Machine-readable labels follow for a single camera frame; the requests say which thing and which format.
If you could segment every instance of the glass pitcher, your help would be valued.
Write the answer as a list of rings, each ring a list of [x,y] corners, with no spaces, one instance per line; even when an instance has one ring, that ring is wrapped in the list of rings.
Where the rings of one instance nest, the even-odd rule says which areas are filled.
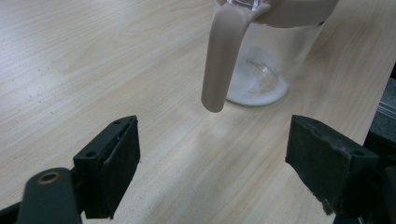
[[[202,102],[268,105],[282,98],[338,0],[215,0]]]

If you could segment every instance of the dark object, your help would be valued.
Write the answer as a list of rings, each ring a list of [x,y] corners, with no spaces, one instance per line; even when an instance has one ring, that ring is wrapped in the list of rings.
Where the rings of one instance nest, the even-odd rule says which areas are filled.
[[[364,146],[371,150],[381,158],[381,169],[390,166],[396,162],[396,143],[384,138],[383,136],[369,131],[367,133]]]
[[[0,223],[81,223],[114,217],[140,160],[137,118],[109,124],[75,157],[75,168],[33,176],[20,203],[0,211]]]
[[[361,222],[355,217],[335,217],[332,224],[361,224]]]
[[[390,73],[390,78],[396,79],[396,63],[393,65],[392,72]]]
[[[291,118],[286,162],[322,202],[325,212],[337,215],[334,223],[360,216],[371,223],[390,223],[389,214],[396,214],[394,206],[385,204],[396,202],[392,196],[395,183],[391,182],[396,176],[384,172],[396,165],[390,158],[358,145],[322,122]]]

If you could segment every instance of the light wood grain surface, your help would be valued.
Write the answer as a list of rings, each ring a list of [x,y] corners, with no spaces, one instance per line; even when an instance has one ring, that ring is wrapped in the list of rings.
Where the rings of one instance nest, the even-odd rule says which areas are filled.
[[[211,0],[2,0],[0,208],[137,115],[142,158],[111,223],[332,223],[284,162],[290,116],[362,143],[396,61],[395,12],[340,1],[285,98],[212,114],[200,101]]]

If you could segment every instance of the pitcher handle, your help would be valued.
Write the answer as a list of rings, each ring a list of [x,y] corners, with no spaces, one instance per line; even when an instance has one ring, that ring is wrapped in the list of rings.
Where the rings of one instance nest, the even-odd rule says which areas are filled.
[[[220,112],[230,86],[242,39],[250,23],[268,12],[265,3],[252,11],[225,3],[216,12],[207,47],[204,86],[201,100],[211,112]]]

